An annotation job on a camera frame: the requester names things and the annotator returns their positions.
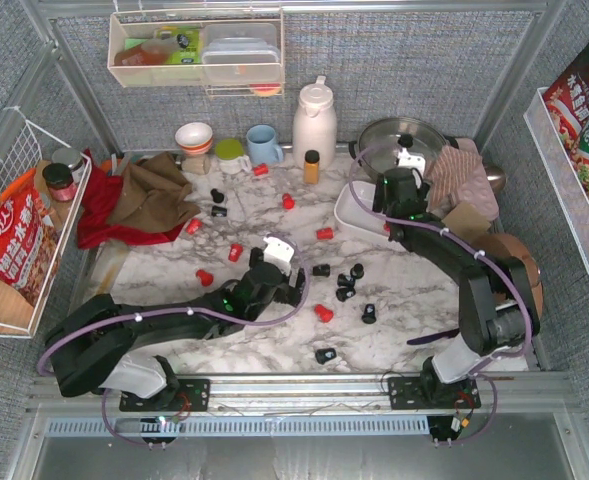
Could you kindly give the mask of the white plastic storage basket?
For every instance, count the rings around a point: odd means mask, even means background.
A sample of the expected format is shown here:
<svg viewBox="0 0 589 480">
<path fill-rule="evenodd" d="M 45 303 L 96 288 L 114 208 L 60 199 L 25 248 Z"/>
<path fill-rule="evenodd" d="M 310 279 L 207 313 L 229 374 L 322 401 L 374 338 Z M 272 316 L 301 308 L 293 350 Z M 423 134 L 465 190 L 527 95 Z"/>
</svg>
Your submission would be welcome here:
<svg viewBox="0 0 589 480">
<path fill-rule="evenodd" d="M 371 210 L 375 185 L 355 180 L 352 186 L 356 196 L 352 195 L 350 186 L 346 184 L 334 206 L 334 217 L 338 222 L 339 230 L 352 239 L 370 243 L 386 243 L 388 232 L 384 228 L 384 222 L 363 210 L 356 201 L 358 199 L 368 210 Z"/>
</svg>

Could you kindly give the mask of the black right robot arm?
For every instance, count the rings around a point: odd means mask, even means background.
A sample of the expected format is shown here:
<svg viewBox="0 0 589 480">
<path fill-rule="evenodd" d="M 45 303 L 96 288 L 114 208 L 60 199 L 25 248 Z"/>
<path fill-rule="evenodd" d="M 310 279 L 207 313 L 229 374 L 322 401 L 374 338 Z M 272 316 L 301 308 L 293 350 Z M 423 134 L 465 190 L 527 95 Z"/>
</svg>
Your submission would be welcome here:
<svg viewBox="0 0 589 480">
<path fill-rule="evenodd" d="M 458 332 L 420 373 L 425 397 L 475 374 L 501 354 L 522 354 L 540 331 L 536 301 L 522 260 L 471 247 L 427 211 L 425 183 L 393 168 L 377 176 L 372 211 L 385 217 L 388 239 L 442 270 L 458 286 Z"/>
</svg>

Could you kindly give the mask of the tan cardboard sheet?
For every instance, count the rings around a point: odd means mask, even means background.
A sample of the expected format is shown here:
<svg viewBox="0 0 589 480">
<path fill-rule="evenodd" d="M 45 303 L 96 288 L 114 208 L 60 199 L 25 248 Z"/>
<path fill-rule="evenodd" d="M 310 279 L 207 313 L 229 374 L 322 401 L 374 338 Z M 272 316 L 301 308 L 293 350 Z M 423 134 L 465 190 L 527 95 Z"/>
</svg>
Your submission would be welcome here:
<svg viewBox="0 0 589 480">
<path fill-rule="evenodd" d="M 443 218 L 443 223 L 451 233 L 467 243 L 474 242 L 490 229 L 490 222 L 467 202 L 462 202 L 451 210 Z"/>
</svg>

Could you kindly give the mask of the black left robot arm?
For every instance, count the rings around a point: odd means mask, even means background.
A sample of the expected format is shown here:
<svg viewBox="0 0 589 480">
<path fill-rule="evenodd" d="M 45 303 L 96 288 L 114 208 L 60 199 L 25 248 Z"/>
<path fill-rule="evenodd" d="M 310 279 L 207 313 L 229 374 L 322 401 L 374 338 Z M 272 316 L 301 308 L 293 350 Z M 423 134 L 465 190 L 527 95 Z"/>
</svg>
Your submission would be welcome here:
<svg viewBox="0 0 589 480">
<path fill-rule="evenodd" d="M 52 368 L 64 397 L 98 389 L 117 389 L 152 398 L 177 389 L 167 360 L 154 355 L 137 360 L 135 351 L 177 340 L 207 341 L 260 325 L 272 304 L 303 306 L 310 272 L 284 273 L 267 253 L 254 248 L 240 279 L 182 303 L 139 306 L 118 304 L 109 294 L 90 298 L 45 337 L 38 367 Z"/>
</svg>

